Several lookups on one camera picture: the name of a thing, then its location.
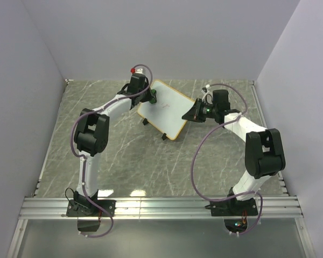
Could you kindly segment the green whiteboard eraser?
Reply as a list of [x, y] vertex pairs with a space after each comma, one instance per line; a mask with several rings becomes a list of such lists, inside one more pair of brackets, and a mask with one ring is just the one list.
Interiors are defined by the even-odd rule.
[[149, 99], [149, 103], [150, 104], [156, 104], [157, 102], [157, 92], [155, 89], [150, 90], [150, 99]]

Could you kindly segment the yellow framed whiteboard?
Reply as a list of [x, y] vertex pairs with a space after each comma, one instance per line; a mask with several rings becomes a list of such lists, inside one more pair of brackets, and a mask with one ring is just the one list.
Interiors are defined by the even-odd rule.
[[181, 117], [194, 105], [194, 100], [160, 80], [155, 80], [151, 88], [157, 92], [156, 104], [141, 103], [137, 113], [159, 132], [166, 133], [168, 139], [175, 140], [187, 122]]

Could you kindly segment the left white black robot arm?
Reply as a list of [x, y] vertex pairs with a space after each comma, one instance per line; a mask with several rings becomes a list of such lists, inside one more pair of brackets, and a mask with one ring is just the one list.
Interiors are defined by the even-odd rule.
[[108, 144], [110, 123], [139, 103], [149, 101], [156, 101], [156, 93], [150, 89], [150, 83], [134, 85], [130, 82], [102, 106], [81, 111], [71, 129], [71, 151], [80, 159], [80, 181], [73, 191], [73, 199], [69, 201], [73, 210], [85, 216], [97, 213], [108, 217], [113, 215], [98, 200], [99, 157]]

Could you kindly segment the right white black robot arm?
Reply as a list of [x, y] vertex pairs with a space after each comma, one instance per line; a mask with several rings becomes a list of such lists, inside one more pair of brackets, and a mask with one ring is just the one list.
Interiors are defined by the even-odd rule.
[[244, 213], [257, 214], [254, 196], [271, 177], [285, 168], [286, 161], [280, 131], [259, 126], [236, 109], [228, 101], [206, 104], [197, 99], [182, 116], [183, 120], [203, 123], [214, 119], [220, 128], [236, 134], [245, 143], [245, 172], [226, 198], [209, 199], [210, 209], [222, 216], [238, 216]]

